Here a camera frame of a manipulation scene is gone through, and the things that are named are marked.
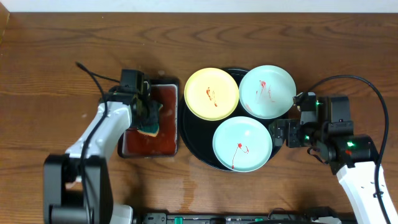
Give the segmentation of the green scrubbing sponge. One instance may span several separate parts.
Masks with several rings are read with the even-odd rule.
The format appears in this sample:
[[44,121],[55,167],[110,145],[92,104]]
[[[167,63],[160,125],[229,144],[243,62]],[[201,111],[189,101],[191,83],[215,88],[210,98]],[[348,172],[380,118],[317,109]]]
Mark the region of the green scrubbing sponge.
[[153,125],[153,126],[146,126],[147,118],[142,122],[142,124],[138,127],[137,131],[140,134],[144,134],[151,137],[156,137],[159,133],[160,124]]

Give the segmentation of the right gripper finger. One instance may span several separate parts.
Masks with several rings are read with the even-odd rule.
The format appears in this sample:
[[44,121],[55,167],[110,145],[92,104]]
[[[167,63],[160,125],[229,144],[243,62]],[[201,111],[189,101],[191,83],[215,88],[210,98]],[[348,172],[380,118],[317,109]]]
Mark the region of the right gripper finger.
[[314,92],[300,93],[293,100],[294,105],[300,111],[300,124],[317,121],[317,97]]
[[276,119],[269,125],[269,132],[274,146],[280,147],[283,145],[286,136],[286,120]]

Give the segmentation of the light blue plate front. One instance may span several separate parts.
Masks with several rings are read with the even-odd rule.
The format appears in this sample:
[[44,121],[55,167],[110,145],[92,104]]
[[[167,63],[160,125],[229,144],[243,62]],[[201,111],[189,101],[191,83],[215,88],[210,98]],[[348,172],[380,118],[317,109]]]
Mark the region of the light blue plate front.
[[212,140],[216,158],[229,170],[252,172],[271,158],[272,138],[259,121],[237,116],[223,121]]

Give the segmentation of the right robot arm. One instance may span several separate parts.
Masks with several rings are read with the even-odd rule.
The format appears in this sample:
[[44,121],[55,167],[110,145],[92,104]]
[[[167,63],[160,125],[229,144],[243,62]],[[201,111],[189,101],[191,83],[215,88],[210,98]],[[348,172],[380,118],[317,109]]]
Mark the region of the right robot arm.
[[268,130],[276,146],[307,147],[309,155],[329,165],[349,198],[358,223],[397,223],[380,155],[373,140],[354,134],[347,96],[310,93],[300,119],[277,119]]

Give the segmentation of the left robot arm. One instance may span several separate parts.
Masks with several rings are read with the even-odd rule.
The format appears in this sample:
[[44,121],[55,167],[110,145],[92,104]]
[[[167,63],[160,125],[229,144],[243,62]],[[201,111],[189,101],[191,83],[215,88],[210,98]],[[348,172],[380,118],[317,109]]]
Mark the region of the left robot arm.
[[133,209],[113,200],[108,161],[120,137],[146,122],[150,88],[113,87],[95,118],[64,154],[44,162],[45,223],[132,223]]

